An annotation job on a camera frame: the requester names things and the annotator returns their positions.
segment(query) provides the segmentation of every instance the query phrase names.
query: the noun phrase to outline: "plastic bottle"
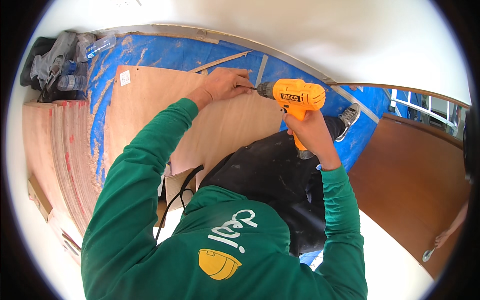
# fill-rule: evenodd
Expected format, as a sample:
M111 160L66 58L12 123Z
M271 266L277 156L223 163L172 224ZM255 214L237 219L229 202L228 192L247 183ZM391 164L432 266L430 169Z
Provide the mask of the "plastic bottle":
M85 55L85 49L95 41L96 41L96 37L94 34L91 34L89 32L80 33L78 35L78 43L76 47L77 49L75 53L75 60L78 62L87 61L88 58Z
M88 65L84 62L65 60L61 69L62 75L87 75Z
M110 34L106 37L99 39L98 41L93 42L91 45L85 48L84 57L78 58L78 61L87 61L92 59L98 53L101 53L107 49L115 46L117 39L115 35Z
M78 91L87 87L87 77L77 75L62 75L57 82L60 91Z

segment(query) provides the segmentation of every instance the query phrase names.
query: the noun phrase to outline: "gray cloth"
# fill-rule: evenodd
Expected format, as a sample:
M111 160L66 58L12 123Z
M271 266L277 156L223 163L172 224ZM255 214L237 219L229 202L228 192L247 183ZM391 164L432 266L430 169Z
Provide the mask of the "gray cloth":
M36 55L32 69L30 69L30 78L38 76L40 87L43 89L46 83L53 82L60 72L51 73L51 66L56 58L57 60L72 59L75 53L75 46L77 43L77 34L75 32L62 31L52 46L52 49L44 55Z

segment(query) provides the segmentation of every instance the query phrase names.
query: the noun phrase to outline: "power cord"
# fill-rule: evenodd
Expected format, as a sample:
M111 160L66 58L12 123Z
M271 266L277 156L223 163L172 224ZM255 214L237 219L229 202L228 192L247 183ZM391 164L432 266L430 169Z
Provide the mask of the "power cord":
M158 225L158 231L156 232L155 240L158 240L158 237L160 236L160 230L162 229L162 224L165 221L165 218L167 216L167 212L168 212L168 209L170 208L170 205L172 205L172 203L175 201L175 199L177 199L178 196L180 196L181 205L183 206L183 214L186 216L186 214L185 214L185 202L183 201L183 192L184 191L190 191L190 192L192 192L192 195L193 195L193 191L191 189L187 189L187 185L190 182L190 180L192 180L192 178L198 172L200 172L203 169L204 169L204 166L199 165L194 170L192 170L190 172L190 174L188 174L187 178L185 178L185 181L181 185L180 192L178 194L176 194L175 197L173 197L172 201L170 201L170 203L167 205L167 208L165 209L165 212L163 213L162 220L160 221L160 224Z

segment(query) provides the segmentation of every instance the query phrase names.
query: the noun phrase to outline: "yellow hard hat logo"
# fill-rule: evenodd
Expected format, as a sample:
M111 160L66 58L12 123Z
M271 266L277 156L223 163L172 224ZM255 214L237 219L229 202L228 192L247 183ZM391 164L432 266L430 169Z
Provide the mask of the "yellow hard hat logo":
M241 262L230 254L211 249L198 251L198 265L215 280L229 279L241 266Z

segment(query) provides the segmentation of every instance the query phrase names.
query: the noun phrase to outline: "sleeve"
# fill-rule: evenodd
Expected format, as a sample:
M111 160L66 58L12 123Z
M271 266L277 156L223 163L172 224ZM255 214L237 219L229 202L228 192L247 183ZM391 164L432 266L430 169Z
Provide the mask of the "sleeve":
M87 299L105 296L118 279L156 250L157 187L170 155L198 114L182 98L159 112L111 166L83 242Z
M323 262L315 270L339 299L367 299L360 214L343 166L322 171L325 203Z

